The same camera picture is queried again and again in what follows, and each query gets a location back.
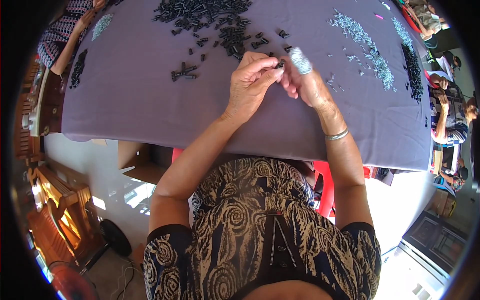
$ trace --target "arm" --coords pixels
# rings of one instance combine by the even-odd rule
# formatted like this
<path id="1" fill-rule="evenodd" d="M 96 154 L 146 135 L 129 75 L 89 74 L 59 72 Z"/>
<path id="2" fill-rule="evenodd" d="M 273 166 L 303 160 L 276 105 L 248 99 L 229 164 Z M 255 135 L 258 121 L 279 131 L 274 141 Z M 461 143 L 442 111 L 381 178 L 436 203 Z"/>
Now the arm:
<path id="1" fill-rule="evenodd" d="M 150 207 L 149 232 L 168 224 L 190 227 L 188 198 L 232 134 L 257 111 L 267 88 L 283 73 L 275 57 L 246 52 L 232 74 L 225 112 L 173 162 L 158 182 Z"/>
<path id="2" fill-rule="evenodd" d="M 446 182 L 448 182 L 450 185 L 453 183 L 453 177 L 448 176 L 445 174 L 443 171 L 440 171 L 440 175 L 444 178 Z"/>
<path id="3" fill-rule="evenodd" d="M 78 37 L 80 36 L 82 31 L 87 28 L 94 16 L 95 11 L 89 10 L 80 17 L 72 30 L 72 34 L 70 35 L 67 44 L 65 45 L 65 48 L 63 48 L 59 57 L 51 66 L 50 71 L 54 72 L 56 75 L 61 75 L 63 73 L 68 63 L 70 62 L 70 59 L 72 58 L 72 54 L 75 50 L 75 45 L 77 44 Z"/>
<path id="4" fill-rule="evenodd" d="M 292 98 L 301 96 L 307 105 L 317 112 L 325 135 L 343 132 L 347 125 L 340 110 L 324 85 L 320 74 L 311 70 L 300 75 L 290 60 L 286 63 L 281 84 Z M 373 226 L 368 207 L 362 161 L 353 137 L 325 140 L 328 164 L 335 184 L 336 226 L 340 229 L 353 222 L 365 222 Z"/>
<path id="5" fill-rule="evenodd" d="M 407 10 L 410 13 L 410 15 L 419 24 L 419 29 L 420 29 L 421 33 L 423 34 L 423 40 L 427 40 L 427 39 L 430 38 L 431 35 L 435 34 L 435 31 L 433 29 L 427 29 L 427 28 L 425 28 L 425 26 L 423 26 L 423 23 L 420 21 L 420 19 L 415 14 L 415 11 L 410 6 L 406 5 L 406 7 L 407 7 Z"/>
<path id="6" fill-rule="evenodd" d="M 440 112 L 440 116 L 438 118 L 436 133 L 433 134 L 432 138 L 435 142 L 439 144 L 446 144 L 448 142 L 446 131 L 446 122 L 448 116 L 448 99 L 445 94 L 439 95 L 438 99 L 440 100 L 440 103 L 442 105 L 442 111 Z"/>

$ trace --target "patterned shirt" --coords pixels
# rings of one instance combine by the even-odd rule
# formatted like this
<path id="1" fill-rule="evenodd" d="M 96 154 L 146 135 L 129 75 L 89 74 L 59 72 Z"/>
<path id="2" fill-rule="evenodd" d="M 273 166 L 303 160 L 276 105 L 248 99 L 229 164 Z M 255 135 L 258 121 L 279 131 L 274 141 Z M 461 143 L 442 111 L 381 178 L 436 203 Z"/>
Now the patterned shirt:
<path id="1" fill-rule="evenodd" d="M 334 300 L 372 299 L 381 251 L 373 227 L 337 228 L 309 203 L 313 191 L 285 162 L 251 157 L 215 168 L 193 202 L 192 229 L 155 229 L 144 252 L 149 299 L 237 300 L 285 280 Z"/>
<path id="2" fill-rule="evenodd" d="M 430 95 L 430 108 L 432 111 L 432 129 L 437 131 L 437 123 L 442 111 L 442 105 L 438 96 L 440 89 L 428 87 Z M 448 145 L 461 144 L 467 139 L 468 124 L 463 111 L 463 94 L 458 86 L 453 82 L 448 82 L 448 89 L 445 90 L 448 99 L 448 115 L 445 124 Z"/>
<path id="3" fill-rule="evenodd" d="M 57 61 L 78 19 L 92 8 L 92 0 L 70 0 L 63 15 L 43 33 L 37 52 L 47 68 L 50 69 Z M 78 44 L 82 42 L 87 29 L 84 29 L 78 37 Z"/>
<path id="4" fill-rule="evenodd" d="M 465 180 L 458 176 L 457 173 L 452 178 L 452 190 L 457 192 L 462 189 L 463 185 L 465 184 Z"/>

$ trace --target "hand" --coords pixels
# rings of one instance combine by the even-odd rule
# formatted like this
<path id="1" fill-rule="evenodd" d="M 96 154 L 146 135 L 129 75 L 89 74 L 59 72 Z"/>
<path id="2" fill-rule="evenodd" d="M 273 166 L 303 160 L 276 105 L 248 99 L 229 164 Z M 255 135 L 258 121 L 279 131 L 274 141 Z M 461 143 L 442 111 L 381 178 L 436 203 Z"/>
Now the hand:
<path id="1" fill-rule="evenodd" d="M 448 87 L 448 80 L 445 77 L 439 76 L 437 74 L 432 74 L 430 80 L 433 83 L 438 84 L 442 89 L 446 90 Z"/>
<path id="2" fill-rule="evenodd" d="M 85 28 L 90 25 L 93 17 L 95 17 L 95 11 L 93 9 L 86 11 L 84 15 L 81 16 L 80 19 L 78 19 L 75 27 L 73 28 L 73 32 L 80 34 L 82 31 L 84 31 Z"/>
<path id="3" fill-rule="evenodd" d="M 297 99 L 300 95 L 308 106 L 314 108 L 321 106 L 330 96 L 330 93 L 323 84 L 320 74 L 313 70 L 309 74 L 301 76 L 289 57 L 281 58 L 285 60 L 285 72 L 278 81 L 286 90 L 288 96 Z"/>
<path id="4" fill-rule="evenodd" d="M 230 99 L 222 118 L 243 124 L 257 111 L 268 87 L 282 74 L 278 59 L 246 52 L 230 80 Z"/>
<path id="5" fill-rule="evenodd" d="M 93 0 L 92 2 L 94 10 L 97 12 L 99 11 L 102 7 L 105 6 L 105 0 Z"/>
<path id="6" fill-rule="evenodd" d="M 442 106 L 442 110 L 444 112 L 448 112 L 448 98 L 445 95 L 445 92 L 442 92 L 438 95 L 438 100 L 440 101 L 440 105 Z"/>

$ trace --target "black plastic part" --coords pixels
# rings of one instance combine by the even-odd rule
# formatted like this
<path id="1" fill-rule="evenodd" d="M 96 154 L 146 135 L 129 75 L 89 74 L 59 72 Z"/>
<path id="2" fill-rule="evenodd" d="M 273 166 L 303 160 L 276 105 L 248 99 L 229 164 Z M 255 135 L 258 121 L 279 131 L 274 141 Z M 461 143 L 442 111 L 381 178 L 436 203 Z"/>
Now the black plastic part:
<path id="1" fill-rule="evenodd" d="M 197 69 L 197 66 L 191 66 L 191 67 L 185 69 L 185 73 L 188 73 L 188 72 L 196 70 L 196 69 Z"/>

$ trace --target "wrist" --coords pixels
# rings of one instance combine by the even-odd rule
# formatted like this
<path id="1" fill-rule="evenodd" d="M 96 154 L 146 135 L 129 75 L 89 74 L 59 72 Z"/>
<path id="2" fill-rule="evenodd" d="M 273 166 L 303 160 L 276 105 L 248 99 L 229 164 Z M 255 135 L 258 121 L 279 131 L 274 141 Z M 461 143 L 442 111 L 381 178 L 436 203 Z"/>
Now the wrist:
<path id="1" fill-rule="evenodd" d="M 229 126 L 233 129 L 238 129 L 246 121 L 241 120 L 236 117 L 235 114 L 230 113 L 228 110 L 225 110 L 223 114 L 218 118 L 219 122 Z"/>

